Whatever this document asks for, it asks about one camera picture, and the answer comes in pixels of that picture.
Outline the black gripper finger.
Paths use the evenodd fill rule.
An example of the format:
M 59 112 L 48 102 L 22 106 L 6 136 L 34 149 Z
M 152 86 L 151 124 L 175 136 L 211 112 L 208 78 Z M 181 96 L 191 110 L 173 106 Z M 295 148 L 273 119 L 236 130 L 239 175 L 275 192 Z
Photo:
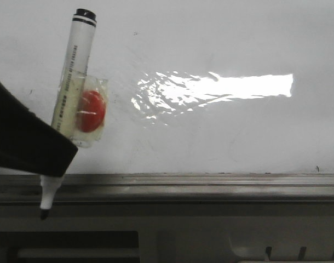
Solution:
M 61 177 L 77 151 L 0 82 L 0 167 Z

